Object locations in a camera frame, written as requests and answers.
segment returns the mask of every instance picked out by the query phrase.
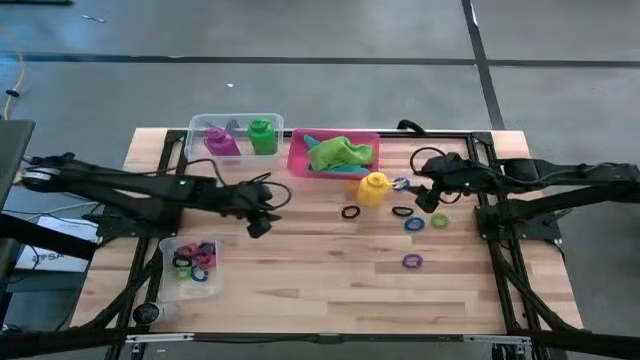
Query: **pink tray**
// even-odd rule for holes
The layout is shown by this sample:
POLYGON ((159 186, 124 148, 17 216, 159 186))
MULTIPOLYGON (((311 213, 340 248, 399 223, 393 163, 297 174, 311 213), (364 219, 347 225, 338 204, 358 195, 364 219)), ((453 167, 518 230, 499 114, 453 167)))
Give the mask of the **pink tray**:
POLYGON ((307 155, 309 148, 304 142, 304 136, 309 135, 318 141, 333 139, 336 136, 346 136, 354 145, 373 146, 373 164, 367 166, 372 172, 378 171, 378 153, 380 149, 380 136, 371 131, 349 131, 349 130, 323 130, 323 129, 295 129, 291 136, 291 146, 289 147, 289 158, 287 159, 287 169, 298 177, 315 177, 325 179, 362 179, 363 174, 336 174, 313 171, 309 165, 311 161, 307 155))

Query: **purple toy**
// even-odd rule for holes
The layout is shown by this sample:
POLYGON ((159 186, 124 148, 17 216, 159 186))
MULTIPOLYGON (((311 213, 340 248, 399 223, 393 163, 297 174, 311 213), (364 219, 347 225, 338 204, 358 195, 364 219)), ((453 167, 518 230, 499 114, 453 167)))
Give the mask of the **purple toy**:
POLYGON ((240 149, 236 141, 223 129, 212 127, 206 131, 207 137, 204 139, 204 145, 209 149, 212 155, 216 156, 238 156, 240 149))

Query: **wooden table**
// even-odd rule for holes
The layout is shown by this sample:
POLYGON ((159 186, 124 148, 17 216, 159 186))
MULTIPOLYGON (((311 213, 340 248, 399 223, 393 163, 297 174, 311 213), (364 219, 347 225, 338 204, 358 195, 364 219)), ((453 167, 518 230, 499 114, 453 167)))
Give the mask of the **wooden table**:
MULTIPOLYGON (((137 129, 125 162, 131 171, 155 170, 167 129, 137 129)), ((524 134, 494 131, 499 158, 530 157, 524 134)), ((383 139, 380 171, 390 178, 408 176, 411 152, 421 146, 467 156, 466 145, 450 139, 383 139)), ((478 236, 472 206, 463 197, 438 211, 451 216, 447 229, 407 233, 392 206, 417 208, 414 196, 392 193, 385 205, 364 209, 353 220, 340 216, 353 204, 346 181, 303 179, 286 170, 286 146, 273 181, 293 191, 293 200, 276 213, 283 217, 259 239, 247 223, 214 213, 185 210, 179 235, 210 235, 223 241, 224 290, 213 298, 180 302, 182 316, 155 331, 504 334, 495 278, 485 242, 478 236), (407 253, 425 258, 419 270, 401 265, 407 253)), ((434 156, 424 153, 422 159, 434 156)), ((222 166, 229 183, 261 171, 222 166)), ((208 164, 188 173, 213 176, 208 164)), ((426 178, 408 176, 429 185, 426 178)), ((276 192, 277 203, 282 198, 276 192)), ((528 194, 529 197, 540 194, 528 194)), ((429 219, 417 209, 416 214, 429 219)), ((522 252, 532 288, 565 321, 582 327, 571 285, 558 251, 542 241, 523 241, 522 252)), ((96 252, 73 316, 80 325, 93 318, 124 287, 136 239, 117 239, 96 252)), ((142 289, 136 302, 143 297, 142 289)), ((520 296, 511 288, 519 321, 520 296)))

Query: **gray floor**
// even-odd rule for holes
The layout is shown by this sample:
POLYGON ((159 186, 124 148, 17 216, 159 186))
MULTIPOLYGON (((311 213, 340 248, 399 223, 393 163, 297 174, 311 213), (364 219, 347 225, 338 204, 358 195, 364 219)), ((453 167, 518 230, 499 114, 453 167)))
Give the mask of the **gray floor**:
MULTIPOLYGON (((483 0, 474 10, 490 59, 640 60, 638 1, 483 0)), ((473 58, 460 2, 446 0, 82 0, 70 8, 0 5, 0 26, 33 52, 473 58)), ((0 51, 10 50, 0 39, 0 51)), ((0 58, 0 84, 9 87, 17 69, 0 58)), ((640 69, 492 68, 491 75, 506 127, 524 130, 535 156, 640 163, 640 69)), ((30 62, 13 118, 38 123, 29 155, 74 151, 119 166, 136 127, 186 126, 199 113, 262 111, 282 114, 290 127, 380 128, 408 118, 433 129, 491 129, 474 66, 30 62)), ((44 211, 76 202, 18 189, 6 208, 44 211)), ((637 206, 600 204, 561 221, 578 306, 594 331, 640 336, 638 216, 637 206)), ((55 327, 74 301, 69 289, 17 296, 9 320, 31 330, 55 327)), ((450 344, 318 350, 177 344, 153 347, 149 358, 212 353, 224 359, 488 358, 485 347, 450 344)))

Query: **clear plastic bin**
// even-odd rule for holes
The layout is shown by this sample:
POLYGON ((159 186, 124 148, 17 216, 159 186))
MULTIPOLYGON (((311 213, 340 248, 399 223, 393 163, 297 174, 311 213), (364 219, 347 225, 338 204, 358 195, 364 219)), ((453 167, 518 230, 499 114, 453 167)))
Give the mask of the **clear plastic bin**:
POLYGON ((275 161, 283 153, 283 130, 284 119, 282 116, 273 113, 196 115, 189 123, 184 153, 188 161, 214 159, 216 162, 223 164, 256 164, 264 163, 265 161, 270 162, 269 160, 275 161), (273 126, 278 146, 276 153, 273 155, 256 155, 254 152, 247 129, 249 128, 249 122, 258 118, 268 120, 273 126), (225 129, 233 137, 240 150, 240 155, 216 156, 211 154, 205 146, 205 139, 207 138, 207 129, 213 127, 225 129))
MULTIPOLYGON (((200 299, 214 296, 222 291, 222 260, 221 241, 217 241, 208 236, 185 236, 167 238, 160 242, 162 251, 162 284, 158 292, 158 298, 162 302, 174 302, 188 299, 200 299), (216 249, 215 267, 207 269, 207 279, 198 282, 190 277, 180 277, 178 270, 173 266, 175 252, 178 248, 202 243, 213 243, 216 249)), ((202 270, 197 270, 197 278, 202 279, 202 270)))

